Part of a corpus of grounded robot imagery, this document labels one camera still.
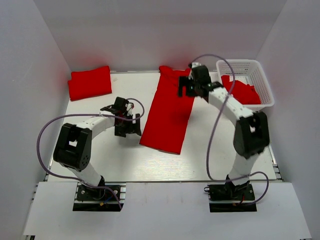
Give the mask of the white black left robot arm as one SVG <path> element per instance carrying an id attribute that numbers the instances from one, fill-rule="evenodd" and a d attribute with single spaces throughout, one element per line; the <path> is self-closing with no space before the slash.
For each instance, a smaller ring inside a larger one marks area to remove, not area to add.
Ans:
<path id="1" fill-rule="evenodd" d="M 117 97 L 113 104 L 100 109 L 98 114 L 89 115 L 79 123 L 65 123 L 60 129 L 53 151 L 53 160 L 69 169 L 88 193 L 99 200 L 105 196 L 106 187 L 102 175 L 91 165 L 92 141 L 102 132 L 113 128 L 114 135 L 125 138 L 127 135 L 142 135 L 141 114 L 133 114 L 134 98 Z"/>

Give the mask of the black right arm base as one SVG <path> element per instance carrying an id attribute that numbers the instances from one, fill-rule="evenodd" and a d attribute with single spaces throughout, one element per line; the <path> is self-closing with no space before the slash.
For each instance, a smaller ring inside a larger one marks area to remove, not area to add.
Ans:
<path id="1" fill-rule="evenodd" d="M 240 187 L 235 187 L 231 182 L 209 184 L 203 190 L 208 194 L 211 213 L 248 213 L 257 211 L 253 186 L 249 181 Z"/>

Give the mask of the red t-shirt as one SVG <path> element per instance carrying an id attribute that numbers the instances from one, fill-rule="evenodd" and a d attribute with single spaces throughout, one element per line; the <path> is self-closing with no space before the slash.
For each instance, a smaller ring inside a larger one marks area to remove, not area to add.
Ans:
<path id="1" fill-rule="evenodd" d="M 109 66 L 93 70 L 73 71 L 68 83 L 71 101 L 108 95 L 112 93 L 111 71 Z"/>
<path id="2" fill-rule="evenodd" d="M 140 144 L 171 154 L 180 154 L 192 112 L 194 98 L 178 96 L 179 77 L 187 77 L 190 69 L 159 67 L 159 81 Z"/>

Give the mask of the white plastic basket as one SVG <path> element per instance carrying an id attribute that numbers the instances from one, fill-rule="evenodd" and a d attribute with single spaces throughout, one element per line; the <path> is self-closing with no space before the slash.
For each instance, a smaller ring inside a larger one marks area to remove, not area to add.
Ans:
<path id="1" fill-rule="evenodd" d="M 218 80 L 245 107 L 259 111 L 274 105 L 274 97 L 261 64 L 251 59 L 229 59 L 216 62 Z"/>

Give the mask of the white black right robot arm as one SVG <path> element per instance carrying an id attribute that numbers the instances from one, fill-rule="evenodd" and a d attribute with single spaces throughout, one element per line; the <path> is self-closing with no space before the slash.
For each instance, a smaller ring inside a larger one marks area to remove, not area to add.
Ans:
<path id="1" fill-rule="evenodd" d="M 225 179 L 229 183 L 225 192 L 229 198 L 236 200 L 243 195 L 243 186 L 249 182 L 258 156 L 270 144 L 267 116 L 245 107 L 233 97 L 235 79 L 231 81 L 230 88 L 226 88 L 220 82 L 212 81 L 205 65 L 191 62 L 188 66 L 189 75 L 179 77 L 177 95 L 204 99 L 234 125 L 233 147 L 236 155 Z"/>

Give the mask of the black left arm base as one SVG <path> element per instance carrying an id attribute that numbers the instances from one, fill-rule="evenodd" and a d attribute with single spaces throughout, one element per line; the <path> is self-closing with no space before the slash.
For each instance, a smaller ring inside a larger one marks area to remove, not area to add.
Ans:
<path id="1" fill-rule="evenodd" d="M 78 184 L 75 192 L 74 212 L 120 212 L 125 203 L 126 185 L 106 185 L 112 190 L 89 188 Z"/>

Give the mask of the folded red t-shirt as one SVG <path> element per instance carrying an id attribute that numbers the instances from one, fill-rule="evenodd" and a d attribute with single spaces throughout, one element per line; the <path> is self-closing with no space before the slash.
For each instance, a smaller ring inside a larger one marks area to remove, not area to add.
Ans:
<path id="1" fill-rule="evenodd" d="M 112 93 L 111 71 L 109 66 L 93 70 L 73 71 L 68 83 L 71 101 L 108 95 Z"/>

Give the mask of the red t-shirts in basket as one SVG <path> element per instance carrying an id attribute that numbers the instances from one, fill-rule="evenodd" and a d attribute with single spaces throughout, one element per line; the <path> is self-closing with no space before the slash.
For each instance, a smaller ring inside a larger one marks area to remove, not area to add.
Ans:
<path id="1" fill-rule="evenodd" d="M 222 85 L 229 92 L 233 82 L 229 75 L 221 76 Z M 261 100 L 253 85 L 245 84 L 239 80 L 235 81 L 231 94 L 243 105 L 260 105 Z"/>

